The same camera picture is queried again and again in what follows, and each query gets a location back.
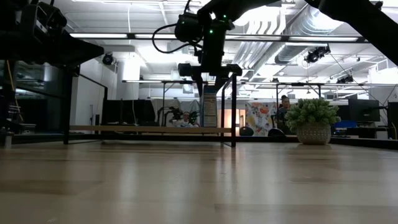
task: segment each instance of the colorful poster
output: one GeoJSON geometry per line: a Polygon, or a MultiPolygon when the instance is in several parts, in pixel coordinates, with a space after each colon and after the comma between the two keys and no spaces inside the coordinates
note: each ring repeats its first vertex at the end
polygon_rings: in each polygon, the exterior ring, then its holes
{"type": "Polygon", "coordinates": [[[276,110],[276,102],[246,103],[246,126],[253,129],[254,136],[268,136],[276,110]]]}

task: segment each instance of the potted plant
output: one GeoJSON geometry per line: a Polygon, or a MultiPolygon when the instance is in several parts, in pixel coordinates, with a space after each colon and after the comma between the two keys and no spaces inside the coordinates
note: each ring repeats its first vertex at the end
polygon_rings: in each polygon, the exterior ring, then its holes
{"type": "Polygon", "coordinates": [[[286,114],[287,126],[297,132],[303,144],[328,144],[330,125],[339,121],[337,111],[337,106],[329,106],[329,101],[323,98],[299,100],[286,114]]]}

